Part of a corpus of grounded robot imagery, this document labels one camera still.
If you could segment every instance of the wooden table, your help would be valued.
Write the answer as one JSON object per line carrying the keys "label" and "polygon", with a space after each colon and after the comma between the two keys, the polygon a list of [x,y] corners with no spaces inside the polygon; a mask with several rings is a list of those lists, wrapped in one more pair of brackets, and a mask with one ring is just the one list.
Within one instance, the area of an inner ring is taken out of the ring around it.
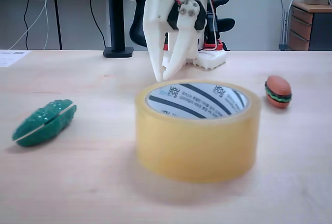
{"label": "wooden table", "polygon": [[[265,101],[271,74],[292,85],[286,110]],[[332,52],[230,52],[214,71],[189,66],[176,78],[227,81],[261,97],[250,172],[188,184],[138,164],[134,97],[155,83],[147,52],[33,51],[0,68],[0,223],[331,224]],[[57,99],[77,104],[70,126],[44,145],[16,146],[15,127]]]}

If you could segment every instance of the tape roll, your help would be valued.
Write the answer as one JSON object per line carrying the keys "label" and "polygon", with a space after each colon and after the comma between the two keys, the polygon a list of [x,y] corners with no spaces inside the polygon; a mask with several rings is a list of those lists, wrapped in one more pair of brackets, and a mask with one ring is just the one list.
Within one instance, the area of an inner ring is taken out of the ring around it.
{"label": "tape roll", "polygon": [[215,81],[150,86],[136,97],[140,162],[168,178],[232,179],[256,158],[261,103],[253,92]]}

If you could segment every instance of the toy cucumber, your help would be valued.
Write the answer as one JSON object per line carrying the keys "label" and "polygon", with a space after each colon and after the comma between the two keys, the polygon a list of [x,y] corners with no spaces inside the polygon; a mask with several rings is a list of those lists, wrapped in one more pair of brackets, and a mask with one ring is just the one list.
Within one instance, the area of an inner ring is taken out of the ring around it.
{"label": "toy cucumber", "polygon": [[57,100],[39,108],[19,125],[12,140],[23,147],[41,144],[57,136],[73,119],[76,105]]}

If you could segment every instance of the white robotic arm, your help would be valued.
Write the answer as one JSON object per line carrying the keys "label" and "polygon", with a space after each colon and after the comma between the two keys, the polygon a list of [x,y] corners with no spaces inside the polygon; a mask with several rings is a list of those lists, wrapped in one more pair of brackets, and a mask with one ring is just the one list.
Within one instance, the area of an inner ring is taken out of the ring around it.
{"label": "white robotic arm", "polygon": [[[223,50],[213,55],[198,52],[204,44],[207,3],[208,0],[146,0],[143,30],[157,81],[170,79],[186,63],[213,69],[225,62]],[[168,53],[163,50],[166,33]]]}

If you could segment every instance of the white wall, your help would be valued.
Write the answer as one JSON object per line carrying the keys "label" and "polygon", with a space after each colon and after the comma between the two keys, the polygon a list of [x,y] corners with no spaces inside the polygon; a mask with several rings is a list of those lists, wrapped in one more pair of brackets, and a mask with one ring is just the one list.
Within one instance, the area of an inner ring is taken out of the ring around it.
{"label": "white wall", "polygon": [[282,8],[280,0],[230,0],[218,16],[234,18],[233,30],[222,33],[231,50],[278,50]]}
{"label": "white wall", "polygon": [[[30,1],[27,14],[31,24],[38,16],[43,2]],[[92,0],[97,22],[107,37],[106,0]],[[90,13],[88,0],[58,0],[63,49],[102,50],[103,43]],[[135,2],[123,0],[124,23],[127,46],[144,50],[135,45],[129,37],[133,21]],[[0,0],[0,49],[9,48],[25,31],[23,14],[26,0]],[[58,32],[53,0],[48,4],[50,37],[47,48],[58,49]],[[282,10],[280,0],[230,0],[218,8],[219,17],[236,20],[233,30],[222,33],[222,40],[231,50],[278,50],[281,31]],[[41,49],[46,38],[46,18],[42,15],[29,33],[29,48]],[[22,39],[16,46],[24,49]]]}

